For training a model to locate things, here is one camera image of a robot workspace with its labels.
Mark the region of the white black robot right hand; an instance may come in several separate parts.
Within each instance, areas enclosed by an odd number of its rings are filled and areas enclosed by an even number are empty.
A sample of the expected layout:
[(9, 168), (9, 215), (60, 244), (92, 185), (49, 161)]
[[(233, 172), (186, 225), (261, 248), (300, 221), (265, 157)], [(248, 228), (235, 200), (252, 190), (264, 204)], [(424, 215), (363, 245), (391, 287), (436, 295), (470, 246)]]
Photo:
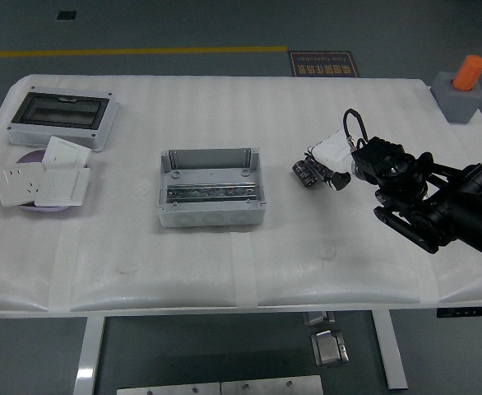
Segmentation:
[(336, 191), (351, 181), (352, 158), (345, 133), (338, 131), (307, 149), (304, 163), (316, 181)]

